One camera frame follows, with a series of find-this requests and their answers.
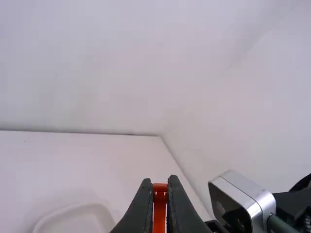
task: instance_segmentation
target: orange gripper part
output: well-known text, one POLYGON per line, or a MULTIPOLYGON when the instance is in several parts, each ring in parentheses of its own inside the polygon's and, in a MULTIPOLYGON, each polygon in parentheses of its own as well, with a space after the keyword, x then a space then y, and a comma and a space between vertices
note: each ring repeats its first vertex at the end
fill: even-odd
POLYGON ((167 183, 154 183, 154 225, 153 233, 165 233, 167 183))

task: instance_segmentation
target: camera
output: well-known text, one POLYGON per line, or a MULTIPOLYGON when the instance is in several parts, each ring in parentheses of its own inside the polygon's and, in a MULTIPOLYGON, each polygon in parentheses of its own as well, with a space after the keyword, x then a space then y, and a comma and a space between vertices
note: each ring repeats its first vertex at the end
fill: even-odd
POLYGON ((208 182, 216 219, 235 233, 268 233, 267 220, 276 213, 276 200, 266 189, 229 170, 208 182))

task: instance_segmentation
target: white surface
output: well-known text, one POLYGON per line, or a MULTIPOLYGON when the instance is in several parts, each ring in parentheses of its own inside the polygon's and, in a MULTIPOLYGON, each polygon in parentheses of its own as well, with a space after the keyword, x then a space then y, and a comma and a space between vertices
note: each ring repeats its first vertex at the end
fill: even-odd
POLYGON ((1 0, 0 128, 160 133, 207 208, 202 183, 228 168, 286 190, 310 167, 310 11, 1 0))
POLYGON ((101 203, 79 203, 43 217, 33 233, 108 233, 114 221, 101 203))
POLYGON ((0 228, 31 233, 44 215, 101 202, 117 223, 142 180, 176 174, 198 214, 208 214, 159 137, 0 131, 0 228))
POLYGON ((234 169, 271 192, 311 172, 311 1, 304 0, 236 67, 189 91, 165 134, 211 213, 202 183, 234 169))
POLYGON ((295 0, 1 0, 0 129, 159 133, 295 0))

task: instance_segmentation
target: white plastic container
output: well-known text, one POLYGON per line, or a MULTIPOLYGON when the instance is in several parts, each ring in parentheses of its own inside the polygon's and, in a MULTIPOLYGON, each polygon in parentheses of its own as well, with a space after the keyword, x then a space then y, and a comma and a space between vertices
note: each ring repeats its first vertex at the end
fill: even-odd
POLYGON ((108 233, 114 225, 101 203, 79 203, 43 217, 33 233, 108 233))

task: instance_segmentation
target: white table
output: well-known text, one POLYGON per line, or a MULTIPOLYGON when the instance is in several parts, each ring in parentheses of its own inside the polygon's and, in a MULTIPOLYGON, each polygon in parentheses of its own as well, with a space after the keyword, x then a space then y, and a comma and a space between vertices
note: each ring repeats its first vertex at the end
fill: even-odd
POLYGON ((83 201, 103 203, 116 224, 143 178, 171 174, 210 219, 159 137, 0 131, 0 231, 31 233, 42 216, 83 201))

